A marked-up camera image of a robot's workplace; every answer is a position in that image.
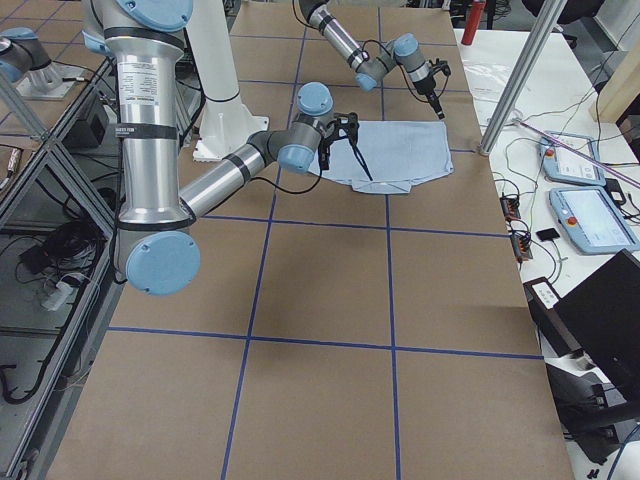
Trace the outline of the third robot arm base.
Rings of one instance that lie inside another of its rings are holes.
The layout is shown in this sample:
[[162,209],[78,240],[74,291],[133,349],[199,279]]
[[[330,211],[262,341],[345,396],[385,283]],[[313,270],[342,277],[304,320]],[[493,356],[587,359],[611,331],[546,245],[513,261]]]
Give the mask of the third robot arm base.
[[1,32],[1,73],[31,100],[59,100],[71,88],[36,33],[28,27]]

